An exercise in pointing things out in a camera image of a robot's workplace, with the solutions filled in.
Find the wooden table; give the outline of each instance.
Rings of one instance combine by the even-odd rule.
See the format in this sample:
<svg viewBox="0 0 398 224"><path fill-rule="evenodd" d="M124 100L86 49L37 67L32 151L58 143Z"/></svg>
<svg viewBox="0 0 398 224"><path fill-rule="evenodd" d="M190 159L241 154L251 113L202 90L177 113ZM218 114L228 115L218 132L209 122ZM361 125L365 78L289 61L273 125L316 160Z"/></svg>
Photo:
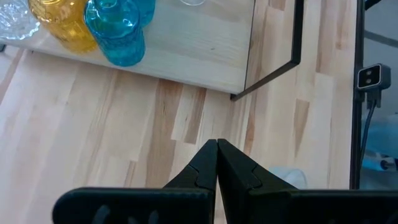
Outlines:
<svg viewBox="0 0 398 224"><path fill-rule="evenodd" d="M77 55L64 49L43 27L32 38L0 40L59 57L114 67L228 93L244 90L254 0L206 0L192 7L157 0L144 28L146 53L140 63L117 67L99 49Z"/></svg>
<svg viewBox="0 0 398 224"><path fill-rule="evenodd" d="M288 2L256 4L251 40L263 50L251 54L262 66L249 69L262 76L284 62L272 49ZM161 187L210 138L264 167L303 170L311 189L347 189L356 6L306 0L301 64L237 102L8 46L0 54L0 223L50 223L54 201L75 187ZM216 223L224 223L220 195Z"/></svg>

